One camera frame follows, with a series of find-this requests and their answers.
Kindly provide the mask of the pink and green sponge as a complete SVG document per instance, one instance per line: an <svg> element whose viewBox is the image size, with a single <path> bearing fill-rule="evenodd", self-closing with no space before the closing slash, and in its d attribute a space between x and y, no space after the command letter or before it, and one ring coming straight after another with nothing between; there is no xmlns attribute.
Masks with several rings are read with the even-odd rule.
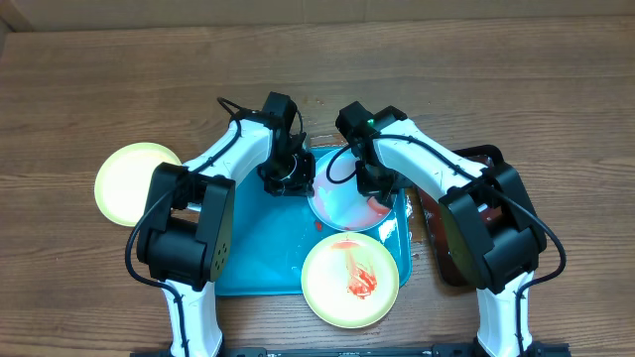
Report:
<svg viewBox="0 0 635 357"><path fill-rule="evenodd" d="M375 197L367 199L367 204L370 209L377 215L385 216L390 213L391 208L379 202Z"/></svg>

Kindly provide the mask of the light blue plate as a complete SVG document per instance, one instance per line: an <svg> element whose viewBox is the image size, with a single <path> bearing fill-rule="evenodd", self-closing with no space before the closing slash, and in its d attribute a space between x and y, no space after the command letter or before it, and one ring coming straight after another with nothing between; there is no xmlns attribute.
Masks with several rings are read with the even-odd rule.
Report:
<svg viewBox="0 0 635 357"><path fill-rule="evenodd" d="M380 224L392 212L393 203L382 203L391 208L385 216L375 214L367 204L367 199L357 190L356 178L344 183L332 183L326 177L326 169L339 151L327 149L317 160L314 179L315 195L309 198L309 205L317 218L324 224L339 231L364 231Z"/></svg>

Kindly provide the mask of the yellow plate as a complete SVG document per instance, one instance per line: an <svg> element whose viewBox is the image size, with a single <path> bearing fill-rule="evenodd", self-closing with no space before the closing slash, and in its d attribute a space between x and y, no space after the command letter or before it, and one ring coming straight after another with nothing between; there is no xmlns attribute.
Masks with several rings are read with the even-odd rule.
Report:
<svg viewBox="0 0 635 357"><path fill-rule="evenodd" d="M133 227L142 217L152 174L161 163L179 166L169 148L135 143L113 153L100 167L94 184L95 202L110 221Z"/></svg>
<svg viewBox="0 0 635 357"><path fill-rule="evenodd" d="M363 328L392 308L400 286L399 271L380 242L361 233L341 232L310 250L301 286L319 318L340 328Z"/></svg>

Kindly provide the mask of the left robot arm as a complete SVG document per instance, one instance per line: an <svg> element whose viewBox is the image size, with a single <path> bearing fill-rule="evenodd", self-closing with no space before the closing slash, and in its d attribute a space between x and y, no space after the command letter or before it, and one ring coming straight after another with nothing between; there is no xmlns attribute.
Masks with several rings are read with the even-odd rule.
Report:
<svg viewBox="0 0 635 357"><path fill-rule="evenodd" d="M229 255L235 191L257 172L273 196L311 196L316 161L306 132L291 132L296 109L240 108L227 132L183 166L154 169L142 217L125 248L137 282L160 289L173 329L166 356L216 356L223 344L215 283Z"/></svg>

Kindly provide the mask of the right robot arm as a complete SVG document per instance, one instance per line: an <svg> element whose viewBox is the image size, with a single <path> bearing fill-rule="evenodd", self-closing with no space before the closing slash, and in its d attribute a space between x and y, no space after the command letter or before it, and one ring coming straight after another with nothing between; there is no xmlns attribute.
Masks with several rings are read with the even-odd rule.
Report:
<svg viewBox="0 0 635 357"><path fill-rule="evenodd" d="M451 259L477 290L484 352L527 353L526 291L546 236L517 171L462 157L402 114L361 118L342 134L364 163L402 175L438 204Z"/></svg>

